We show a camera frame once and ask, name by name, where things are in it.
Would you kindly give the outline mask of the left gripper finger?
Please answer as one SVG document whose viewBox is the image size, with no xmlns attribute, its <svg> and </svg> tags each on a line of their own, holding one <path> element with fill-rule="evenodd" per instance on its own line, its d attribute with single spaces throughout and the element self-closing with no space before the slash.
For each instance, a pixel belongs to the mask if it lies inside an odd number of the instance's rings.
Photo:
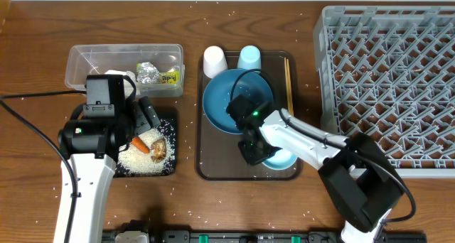
<svg viewBox="0 0 455 243">
<path fill-rule="evenodd" d="M 139 136 L 140 134 L 143 134 L 151 129 L 149 117 L 146 113 L 147 107 L 148 106 L 145 101 L 138 100 L 133 102 L 133 113 L 136 122 L 134 133 L 136 136 Z"/>
<path fill-rule="evenodd" d="M 139 116 L 139 121 L 141 125 L 149 125 L 151 128 L 156 128 L 161 124 L 151 100 L 148 97 L 142 97 L 138 101 L 139 108 L 141 110 L 141 115 Z"/>
</svg>

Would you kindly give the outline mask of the orange carrot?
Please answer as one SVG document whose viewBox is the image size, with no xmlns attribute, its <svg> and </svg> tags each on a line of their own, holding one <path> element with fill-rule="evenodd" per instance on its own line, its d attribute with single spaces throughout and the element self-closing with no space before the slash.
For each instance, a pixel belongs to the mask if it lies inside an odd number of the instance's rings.
<svg viewBox="0 0 455 243">
<path fill-rule="evenodd" d="M 150 148 L 143 142 L 143 140 L 139 136 L 134 137 L 132 139 L 131 144 L 138 150 L 140 150 L 142 153 L 150 154 Z"/>
</svg>

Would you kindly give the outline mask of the brown food scrap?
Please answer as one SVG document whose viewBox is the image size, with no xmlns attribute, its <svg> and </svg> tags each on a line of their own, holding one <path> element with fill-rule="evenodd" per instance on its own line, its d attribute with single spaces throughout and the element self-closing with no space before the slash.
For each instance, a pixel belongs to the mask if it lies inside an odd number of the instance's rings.
<svg viewBox="0 0 455 243">
<path fill-rule="evenodd" d="M 151 160 L 154 163 L 162 162 L 167 155 L 166 140 L 160 138 L 151 145 Z"/>
</svg>

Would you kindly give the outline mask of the dark blue plate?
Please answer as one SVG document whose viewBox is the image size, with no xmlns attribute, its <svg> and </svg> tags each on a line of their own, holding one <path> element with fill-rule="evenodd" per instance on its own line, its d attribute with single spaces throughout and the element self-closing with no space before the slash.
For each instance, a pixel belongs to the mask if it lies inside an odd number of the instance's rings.
<svg viewBox="0 0 455 243">
<path fill-rule="evenodd" d="M 216 75 L 205 87 L 203 110 L 209 122 L 217 129 L 229 134 L 241 134 L 235 121 L 226 112 L 230 102 L 232 86 L 245 69 L 229 69 Z M 244 95 L 255 104 L 273 100 L 272 89 L 261 75 L 249 72 L 237 82 L 233 98 Z"/>
</svg>

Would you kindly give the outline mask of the green yellow snack wrapper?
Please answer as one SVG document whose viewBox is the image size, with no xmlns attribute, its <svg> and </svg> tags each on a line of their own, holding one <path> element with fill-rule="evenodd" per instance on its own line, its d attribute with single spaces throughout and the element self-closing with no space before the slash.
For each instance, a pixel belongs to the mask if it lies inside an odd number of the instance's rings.
<svg viewBox="0 0 455 243">
<path fill-rule="evenodd" d="M 179 71 L 168 71 L 159 73 L 159 82 L 161 84 L 177 84 L 180 81 Z"/>
</svg>

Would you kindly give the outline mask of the aluminium foil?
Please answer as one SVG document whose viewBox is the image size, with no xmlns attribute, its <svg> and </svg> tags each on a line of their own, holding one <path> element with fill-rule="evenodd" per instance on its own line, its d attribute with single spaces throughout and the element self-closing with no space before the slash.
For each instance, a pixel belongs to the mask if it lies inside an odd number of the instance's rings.
<svg viewBox="0 0 455 243">
<path fill-rule="evenodd" d="M 136 81 L 143 84 L 156 84 L 159 83 L 159 71 L 158 69 L 151 64 L 150 62 L 138 63 L 136 65 Z"/>
</svg>

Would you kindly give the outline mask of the white napkin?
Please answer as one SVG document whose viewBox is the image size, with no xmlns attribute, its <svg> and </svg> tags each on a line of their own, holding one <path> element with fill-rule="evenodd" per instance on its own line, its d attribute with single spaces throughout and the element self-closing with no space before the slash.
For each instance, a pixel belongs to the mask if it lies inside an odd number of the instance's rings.
<svg viewBox="0 0 455 243">
<path fill-rule="evenodd" d="M 118 71 L 118 70 L 108 70 L 106 75 L 122 75 L 122 76 L 128 76 L 134 84 L 137 83 L 136 81 L 136 75 L 131 72 L 131 71 Z"/>
</svg>

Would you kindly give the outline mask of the light blue bowl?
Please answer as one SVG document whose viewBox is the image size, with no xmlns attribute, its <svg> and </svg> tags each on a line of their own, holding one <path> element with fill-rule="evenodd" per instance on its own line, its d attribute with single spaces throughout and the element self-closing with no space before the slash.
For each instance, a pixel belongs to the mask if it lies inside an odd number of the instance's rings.
<svg viewBox="0 0 455 243">
<path fill-rule="evenodd" d="M 297 158 L 298 157 L 291 152 L 281 149 L 277 151 L 271 158 L 263 161 L 262 164 L 269 169 L 281 171 L 292 167 Z"/>
</svg>

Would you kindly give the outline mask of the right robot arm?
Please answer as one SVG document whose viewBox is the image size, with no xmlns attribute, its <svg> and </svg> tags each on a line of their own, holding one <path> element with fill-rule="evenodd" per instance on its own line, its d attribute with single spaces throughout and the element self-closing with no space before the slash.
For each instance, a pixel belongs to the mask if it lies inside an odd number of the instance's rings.
<svg viewBox="0 0 455 243">
<path fill-rule="evenodd" d="M 375 242 L 399 199 L 411 196 L 379 146 L 365 134 L 351 138 L 330 134 L 271 102 L 255 104 L 243 96 L 229 103 L 227 113 L 242 132 L 238 146 L 248 164 L 286 151 L 318 171 L 345 220 L 342 242 Z"/>
</svg>

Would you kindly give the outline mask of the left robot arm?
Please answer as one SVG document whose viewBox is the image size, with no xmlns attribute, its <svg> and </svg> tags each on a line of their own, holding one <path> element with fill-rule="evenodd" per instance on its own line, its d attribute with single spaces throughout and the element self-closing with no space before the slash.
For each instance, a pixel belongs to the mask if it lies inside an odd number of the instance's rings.
<svg viewBox="0 0 455 243">
<path fill-rule="evenodd" d="M 58 136 L 62 188 L 54 242 L 101 242 L 113 178 L 166 175 L 151 142 L 163 123 L 148 98 L 95 100 L 75 108 Z"/>
</svg>

